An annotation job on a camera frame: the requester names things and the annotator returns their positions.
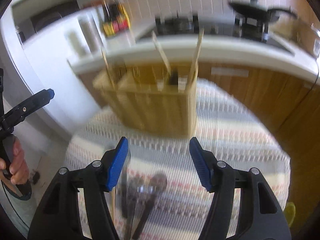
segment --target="cabinet door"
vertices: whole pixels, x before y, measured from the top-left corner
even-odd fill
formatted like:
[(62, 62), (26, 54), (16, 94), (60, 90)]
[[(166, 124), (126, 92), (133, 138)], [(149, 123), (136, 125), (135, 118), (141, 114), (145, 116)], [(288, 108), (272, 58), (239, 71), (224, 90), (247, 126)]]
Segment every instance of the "cabinet door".
[(199, 73), (243, 103), (272, 133), (310, 90), (299, 78), (258, 67), (200, 62)]
[(296, 231), (320, 201), (319, 86), (308, 93), (274, 135), (291, 158), (289, 200), (296, 205)]

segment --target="human hand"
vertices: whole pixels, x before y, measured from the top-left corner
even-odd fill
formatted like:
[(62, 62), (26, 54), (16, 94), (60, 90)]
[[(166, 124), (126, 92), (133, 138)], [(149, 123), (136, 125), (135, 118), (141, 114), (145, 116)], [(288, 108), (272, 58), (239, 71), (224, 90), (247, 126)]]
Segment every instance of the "human hand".
[[(25, 184), (29, 178), (29, 169), (27, 163), (24, 159), (24, 150), (21, 147), (20, 141), (18, 138), (15, 138), (13, 146), (13, 160), (9, 167), (9, 171), (12, 174), (11, 183), (16, 184)], [(0, 169), (5, 169), (6, 164), (3, 159), (0, 158)]]

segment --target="table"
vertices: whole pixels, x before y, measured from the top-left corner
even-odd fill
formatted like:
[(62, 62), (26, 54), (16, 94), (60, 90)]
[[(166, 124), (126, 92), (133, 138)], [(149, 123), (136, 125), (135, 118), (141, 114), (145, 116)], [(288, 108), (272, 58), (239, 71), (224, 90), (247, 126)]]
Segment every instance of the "table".
[[(197, 81), (196, 112), (195, 136), (203, 149), (213, 152), (218, 160), (224, 160), (234, 169), (260, 169), (284, 209), (290, 158), (263, 124), (214, 83), (201, 79)], [(127, 137), (131, 150), (128, 179), (139, 175), (147, 185), (158, 172), (167, 176), (166, 190), (158, 197), (140, 239), (198, 239), (213, 194), (200, 184), (188, 151), (188, 139), (161, 138), (127, 128), (106, 107), (73, 136), (65, 166), (70, 170), (86, 167), (100, 159), (106, 150), (113, 149), (121, 136)], [(240, 190), (236, 189), (228, 236), (236, 230), (239, 200)], [(89, 236), (83, 195), (79, 196), (79, 207), (84, 235)], [(119, 194), (116, 194), (115, 226), (123, 239), (125, 219), (121, 216)]]

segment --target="spoon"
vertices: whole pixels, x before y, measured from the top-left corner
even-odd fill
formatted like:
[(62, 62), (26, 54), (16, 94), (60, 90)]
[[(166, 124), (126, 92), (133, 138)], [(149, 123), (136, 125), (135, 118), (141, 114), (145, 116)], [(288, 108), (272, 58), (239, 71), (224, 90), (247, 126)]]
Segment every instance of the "spoon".
[(133, 178), (129, 183), (128, 190), (128, 209), (127, 209), (127, 223), (124, 231), (124, 240), (131, 239), (131, 231), (132, 231), (132, 223), (134, 218), (134, 212), (136, 209), (136, 202), (139, 193), (143, 193), (144, 191), (144, 180), (141, 177)]
[(158, 173), (152, 177), (149, 183), (149, 192), (151, 194), (149, 200), (146, 202), (145, 209), (142, 213), (138, 226), (133, 233), (132, 239), (137, 240), (142, 233), (142, 230), (148, 220), (148, 217), (156, 203), (157, 196), (161, 195), (167, 187), (167, 177), (162, 174)]

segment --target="kitchen utensil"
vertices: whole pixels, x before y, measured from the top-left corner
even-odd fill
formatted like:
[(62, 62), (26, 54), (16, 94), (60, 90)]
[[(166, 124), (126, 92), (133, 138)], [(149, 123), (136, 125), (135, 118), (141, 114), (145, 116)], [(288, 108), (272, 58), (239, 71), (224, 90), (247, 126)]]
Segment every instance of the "kitchen utensil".
[(318, 58), (320, 54), (320, 31), (313, 24), (299, 20), (297, 32), (298, 44), (314, 58)]
[(101, 53), (102, 53), (102, 57), (103, 57), (104, 63), (106, 64), (106, 71), (107, 71), (107, 73), (108, 73), (109, 82), (110, 82), (111, 86), (112, 86), (113, 88), (115, 88), (115, 83), (113, 82), (113, 79), (111, 78), (111, 76), (112, 76), (111, 70), (110, 70), (110, 68), (109, 68), (109, 64), (108, 64), (106, 55), (104, 54), (102, 48), (101, 48)]
[(124, 240), (131, 239), (132, 224), (134, 218), (134, 212), (137, 203), (137, 197), (139, 193), (144, 192), (144, 180), (141, 177), (133, 178), (129, 183), (128, 192), (128, 218), (124, 231)]
[(281, 7), (263, 7), (258, 4), (258, 0), (250, 0), (250, 2), (234, 2), (228, 1), (231, 8), (237, 13), (243, 15), (247, 18), (252, 18), (260, 22), (271, 23), (276, 22), (279, 19), (277, 15), (278, 12), (287, 13), (294, 18), (297, 18), (297, 14), (293, 12), (290, 8)]
[(116, 223), (116, 188), (114, 187), (111, 191), (111, 205), (112, 205), (112, 221)]
[(127, 158), (124, 161), (124, 165), (121, 173), (121, 212), (124, 218), (128, 217), (127, 209), (127, 167), (131, 160), (130, 148), (128, 150)]
[(94, 26), (96, 26), (96, 25), (95, 25), (93, 19), (91, 20), (88, 17), (82, 17), (82, 18), (78, 19), (78, 22), (79, 22), (80, 28), (82, 30), (82, 33), (84, 35), (84, 38), (87, 41), (90, 52), (91, 53), (96, 52), (98, 50), (100, 44), (99, 44), (98, 38), (96, 37), (98, 30), (97, 31), (94, 30)]
[(168, 85), (176, 86), (178, 89), (178, 83), (179, 83), (178, 71), (176, 69), (174, 69), (174, 70), (172, 70), (172, 75), (169, 78)]
[(186, 89), (188, 89), (191, 85), (192, 73), (195, 71), (196, 65), (198, 64), (203, 35), (204, 35), (204, 29), (201, 29), (201, 31), (199, 32), (199, 36), (198, 36), (198, 43), (197, 43), (196, 51), (193, 55), (192, 64), (191, 64), (191, 68), (189, 71)]
[(156, 198), (161, 195), (167, 187), (167, 176), (158, 173), (152, 177), (149, 183), (149, 193), (151, 194), (149, 200), (146, 202), (146, 206), (137, 225), (135, 232), (133, 233), (132, 239), (137, 240), (142, 233), (142, 230), (148, 220), (148, 217), (156, 203)]
[(164, 62), (164, 65), (169, 73), (169, 76), (171, 76), (171, 67), (170, 67), (170, 63), (169, 63), (169, 60), (167, 58), (167, 56), (165, 55), (163, 49), (162, 49), (162, 46), (160, 45), (160, 43), (158, 42), (157, 40), (157, 37), (156, 37), (156, 34), (153, 32), (152, 33), (152, 41), (156, 47), (156, 49), (158, 50), (158, 52), (160, 53), (161, 57), (162, 57), (162, 60)]

